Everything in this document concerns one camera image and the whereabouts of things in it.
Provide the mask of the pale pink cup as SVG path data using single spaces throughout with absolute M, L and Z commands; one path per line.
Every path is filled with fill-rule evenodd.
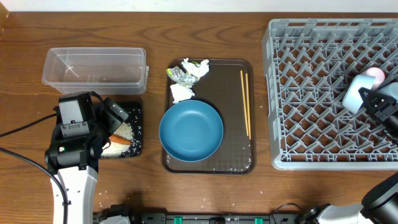
M 377 67 L 368 68 L 366 71 L 363 72 L 363 75 L 375 78 L 374 83 L 371 87 L 372 90 L 378 89 L 385 80 L 384 72 Z

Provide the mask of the light blue bowl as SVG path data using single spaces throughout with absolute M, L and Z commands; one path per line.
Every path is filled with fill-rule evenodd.
M 363 104 L 362 97 L 359 94 L 361 88 L 370 90 L 375 82 L 376 78 L 367 75 L 357 75 L 353 78 L 351 85 L 349 86 L 342 105 L 351 113 L 356 114 Z

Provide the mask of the orange carrot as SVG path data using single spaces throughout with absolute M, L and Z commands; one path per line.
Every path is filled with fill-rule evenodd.
M 111 136 L 109 137 L 109 140 L 110 140 L 111 142 L 115 142 L 115 143 L 123 144 L 123 145 L 130 145 L 130 144 L 131 144 L 131 141 L 130 141 L 130 140 L 125 139 L 125 138 L 123 138 L 123 137 L 121 137 L 121 136 L 118 136 L 118 135 L 115 135 L 115 134 L 111 135 Z

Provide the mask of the dark blue plate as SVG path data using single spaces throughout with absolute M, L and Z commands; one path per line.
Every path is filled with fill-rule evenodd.
M 186 100 L 171 106 L 159 124 L 162 147 L 183 162 L 203 161 L 220 147 L 224 135 L 223 120 L 208 103 Z

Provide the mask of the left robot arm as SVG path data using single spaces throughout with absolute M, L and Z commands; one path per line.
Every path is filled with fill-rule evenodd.
M 92 223 L 99 159 L 129 114 L 94 91 L 63 95 L 45 163 L 52 179 L 54 223 Z

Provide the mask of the white rice pile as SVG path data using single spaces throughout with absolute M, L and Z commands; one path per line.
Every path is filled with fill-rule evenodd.
M 136 126 L 135 123 L 123 123 L 113 134 L 130 140 L 131 144 L 123 145 L 115 142 L 107 144 L 103 148 L 102 159 L 136 157 L 142 153 L 143 136 L 140 126 Z

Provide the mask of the foil wrapper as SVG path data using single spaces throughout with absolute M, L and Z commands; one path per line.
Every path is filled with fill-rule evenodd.
M 173 80 L 176 84 L 184 87 L 191 88 L 198 81 L 198 78 L 196 76 L 189 75 L 178 66 L 166 69 L 166 73 L 169 78 Z

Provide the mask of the light blue cup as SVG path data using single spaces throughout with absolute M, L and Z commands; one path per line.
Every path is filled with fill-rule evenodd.
M 380 94 L 387 95 L 393 97 L 396 101 L 398 101 L 398 83 L 390 83 L 380 90 L 377 91 Z

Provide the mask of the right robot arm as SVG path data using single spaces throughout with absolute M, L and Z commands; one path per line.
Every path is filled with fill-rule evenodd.
M 397 143 L 397 101 L 366 88 L 359 89 L 363 106 L 373 120 L 384 126 L 384 135 Z M 338 207 L 329 203 L 315 207 L 297 223 L 397 223 L 397 174 L 373 187 L 361 203 Z

